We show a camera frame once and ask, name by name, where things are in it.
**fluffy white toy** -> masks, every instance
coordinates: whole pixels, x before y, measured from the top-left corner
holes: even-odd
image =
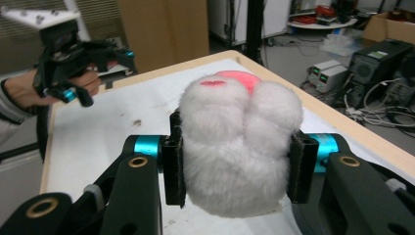
[[[223,71],[192,82],[179,111],[193,204],[223,217],[274,211],[286,193],[291,136],[302,123],[296,94],[250,73]]]

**human hand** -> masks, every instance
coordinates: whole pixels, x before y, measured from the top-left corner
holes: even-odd
[[[24,110],[32,106],[48,106],[59,101],[53,97],[40,97],[37,94],[32,85],[35,75],[36,70],[30,70],[23,75],[8,79],[4,84],[10,98]],[[71,78],[70,82],[87,90],[90,96],[96,95],[101,85],[98,73],[92,70],[87,70],[80,77]]]

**plush toy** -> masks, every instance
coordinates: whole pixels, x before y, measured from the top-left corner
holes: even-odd
[[[180,106],[183,172],[193,204],[223,217],[274,211],[286,193],[300,99],[275,82],[222,71],[192,82]]]

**cardboard box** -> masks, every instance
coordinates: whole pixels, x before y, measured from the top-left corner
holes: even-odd
[[[206,0],[118,0],[139,73],[209,54]]]
[[[376,42],[390,38],[415,45],[415,23],[391,21],[389,13],[378,14],[370,19],[362,37]]]

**white cabinet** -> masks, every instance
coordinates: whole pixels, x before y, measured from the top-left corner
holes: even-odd
[[[232,28],[232,44],[240,45],[247,38],[249,0],[207,0],[209,32],[227,41],[226,28]],[[290,14],[291,0],[265,0],[262,38],[285,33]]]

